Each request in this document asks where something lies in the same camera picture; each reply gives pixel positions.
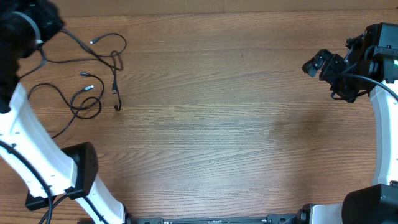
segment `wooden table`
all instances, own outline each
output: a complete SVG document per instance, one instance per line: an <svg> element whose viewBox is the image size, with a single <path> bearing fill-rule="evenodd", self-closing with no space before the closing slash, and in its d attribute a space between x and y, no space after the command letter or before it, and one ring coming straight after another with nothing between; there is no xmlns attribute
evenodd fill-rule
<svg viewBox="0 0 398 224"><path fill-rule="evenodd" d="M99 174L136 217L253 217L296 212L305 203L338 203L370 186L375 168L373 109L330 98L329 85L301 66L320 49L345 55L345 40L366 26L398 23L398 11L265 12L174 16L65 18L84 40L119 32L127 38L118 83L123 109L111 94L112 75L98 62L49 63L22 80L57 85L76 104L106 85L103 111L76 120L55 139L60 147L92 142ZM123 42L93 47L108 54ZM86 57L64 34L45 51L53 60ZM40 62L21 60L20 74ZM31 98L50 134L72 117L47 87ZM27 188L0 162L1 223L37 223L45 210L24 207ZM66 200L54 223L87 217Z"/></svg>

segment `metal connector tip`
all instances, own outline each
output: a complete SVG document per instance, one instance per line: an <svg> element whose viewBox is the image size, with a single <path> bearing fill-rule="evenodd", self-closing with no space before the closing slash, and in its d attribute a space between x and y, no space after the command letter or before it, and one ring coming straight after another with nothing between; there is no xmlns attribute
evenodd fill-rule
<svg viewBox="0 0 398 224"><path fill-rule="evenodd" d="M93 89L93 88L94 88L94 86L91 85L91 86L86 87L85 90L88 91L88 90L91 90L91 89Z"/></svg>

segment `wood grain surface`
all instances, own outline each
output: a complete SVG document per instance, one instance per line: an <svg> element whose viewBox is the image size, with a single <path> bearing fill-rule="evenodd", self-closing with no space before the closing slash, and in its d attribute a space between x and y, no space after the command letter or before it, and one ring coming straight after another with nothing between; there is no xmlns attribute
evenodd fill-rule
<svg viewBox="0 0 398 224"><path fill-rule="evenodd" d="M55 141L92 142L99 174L136 217L253 217L296 212L305 203L338 203L370 186L376 133L367 96L354 104L330 98L329 85L301 66L326 48L345 55L345 40L366 26L398 23L398 12L262 12L174 16L71 17L67 28L89 42L119 32L127 38L118 75L123 109L111 94L112 75L98 62L47 64L22 80L50 82L76 104L106 85L103 112L76 120ZM93 46L120 49L118 37ZM64 34L44 47L48 58L86 57ZM40 62L21 60L20 74ZM50 134L72 117L58 93L35 91L31 104ZM45 210L24 207L27 187L0 161L0 222L37 223ZM86 218L73 201L54 223Z"/></svg>

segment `wooden tabletop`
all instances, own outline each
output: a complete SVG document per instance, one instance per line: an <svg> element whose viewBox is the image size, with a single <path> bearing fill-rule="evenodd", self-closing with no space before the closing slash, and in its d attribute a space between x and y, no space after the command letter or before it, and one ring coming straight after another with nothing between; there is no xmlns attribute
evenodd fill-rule
<svg viewBox="0 0 398 224"><path fill-rule="evenodd" d="M85 42L108 32L128 41L118 73L123 101L115 111L110 69L98 62L48 63L22 79L27 89L53 83L76 104L97 96L102 113L77 119L55 139L60 147L91 142L108 189L136 217L253 217L295 213L306 203L338 203L370 186L376 159L373 109L330 98L329 85L302 65L320 49L345 55L345 40L366 26L398 23L398 11L263 12L65 18ZM93 46L120 49L119 37ZM65 34L44 47L48 58L87 57ZM19 74L40 55L21 60ZM59 94L37 89L31 104L50 134L72 118ZM37 223L45 210L24 207L27 187L0 162L0 222ZM66 200L54 223L85 212Z"/></svg>

